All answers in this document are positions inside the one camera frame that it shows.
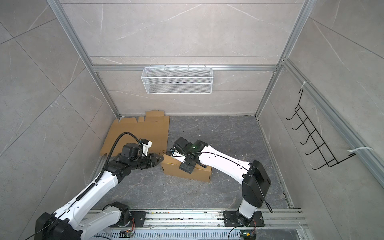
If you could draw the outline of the brown cardboard box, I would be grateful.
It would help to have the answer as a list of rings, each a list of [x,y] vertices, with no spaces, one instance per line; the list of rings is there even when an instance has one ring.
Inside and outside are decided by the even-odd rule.
[[[144,117],[115,120],[107,134],[100,156],[109,154],[118,136],[124,132],[130,132],[138,139],[151,141],[149,153],[162,155],[167,149],[169,126],[170,117],[165,116],[163,111],[148,111]]]
[[[207,183],[211,181],[212,167],[204,168],[198,164],[189,166],[171,157],[166,151],[163,151],[163,157],[161,166],[165,175]]]

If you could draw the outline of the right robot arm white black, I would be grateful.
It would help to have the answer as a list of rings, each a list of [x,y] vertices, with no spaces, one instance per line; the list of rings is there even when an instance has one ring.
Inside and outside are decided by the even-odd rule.
[[[203,141],[191,143],[180,137],[170,149],[169,155],[180,161],[179,169],[191,174],[196,165],[212,167],[236,180],[242,186],[242,202],[236,212],[237,222],[249,225],[257,209],[266,204],[271,180],[262,163],[246,162],[232,158]]]

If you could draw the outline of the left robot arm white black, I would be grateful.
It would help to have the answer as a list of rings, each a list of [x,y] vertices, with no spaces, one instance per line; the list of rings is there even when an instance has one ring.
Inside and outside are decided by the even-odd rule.
[[[35,240],[88,240],[100,231],[117,225],[134,226],[129,206],[114,202],[100,213],[85,219],[87,213],[112,188],[133,170],[157,166],[164,157],[149,153],[150,145],[127,144],[123,151],[107,164],[98,177],[67,204],[52,214],[43,213],[35,224]]]

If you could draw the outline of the white zip tie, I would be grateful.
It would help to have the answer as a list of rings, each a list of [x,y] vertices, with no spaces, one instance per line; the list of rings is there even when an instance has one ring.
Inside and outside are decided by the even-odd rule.
[[[360,150],[374,151],[374,149],[370,148],[370,147],[358,147],[358,148],[355,148],[355,149],[349,149],[349,150],[347,150],[347,152],[354,153],[354,152],[360,151]]]

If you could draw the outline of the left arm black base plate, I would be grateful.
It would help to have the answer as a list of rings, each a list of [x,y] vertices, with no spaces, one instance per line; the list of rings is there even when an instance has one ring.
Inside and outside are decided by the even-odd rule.
[[[142,228],[146,220],[145,211],[133,211],[129,212],[128,217],[124,217],[122,225],[119,225],[120,228]]]

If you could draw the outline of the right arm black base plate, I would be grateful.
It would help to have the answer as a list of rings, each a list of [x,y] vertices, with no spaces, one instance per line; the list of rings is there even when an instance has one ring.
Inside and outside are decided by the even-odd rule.
[[[260,211],[254,212],[251,219],[247,219],[239,211],[224,211],[224,222],[226,227],[264,227],[265,222]]]

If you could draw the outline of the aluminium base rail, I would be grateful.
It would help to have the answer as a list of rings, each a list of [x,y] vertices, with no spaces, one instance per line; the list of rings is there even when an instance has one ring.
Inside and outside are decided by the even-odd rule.
[[[226,227],[224,211],[235,210],[132,210],[145,211],[142,228],[108,227],[93,240],[312,240],[300,209],[259,209],[264,227]]]

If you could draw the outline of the aluminium frame profiles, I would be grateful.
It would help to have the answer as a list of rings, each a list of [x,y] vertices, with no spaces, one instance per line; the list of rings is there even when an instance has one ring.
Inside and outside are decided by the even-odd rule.
[[[116,118],[120,118],[121,114],[112,100],[107,88],[98,75],[99,71],[142,71],[145,65],[93,65],[89,55],[87,54],[83,44],[79,40],[68,16],[66,15],[59,1],[48,1],[48,4],[59,23],[63,27],[72,45],[75,47],[80,59],[86,66],[92,79],[98,86],[103,97],[107,100],[112,112]],[[323,112],[325,117],[334,126],[335,130],[344,138],[347,144],[354,149],[354,154],[359,157],[361,162],[367,167],[374,178],[382,186],[384,184],[384,161],[378,156],[374,150],[368,148],[368,144],[362,137],[347,123],[347,121],[338,113],[331,103],[319,92],[319,90],[311,84],[306,76],[298,69],[298,67],[289,59],[288,55],[293,49],[293,45],[298,39],[299,32],[304,27],[304,21],[308,18],[310,10],[315,5],[315,1],[305,1],[302,10],[299,13],[299,18],[295,23],[293,33],[289,37],[288,43],[284,48],[283,55],[275,65],[151,65],[155,69],[174,69],[174,70],[190,70],[211,68],[214,71],[273,71],[270,83],[262,97],[262,101],[255,115],[259,117],[266,105],[267,98],[271,95],[273,87],[277,83],[283,69],[286,69],[295,80],[301,85],[300,93],[306,92],[313,103]]]

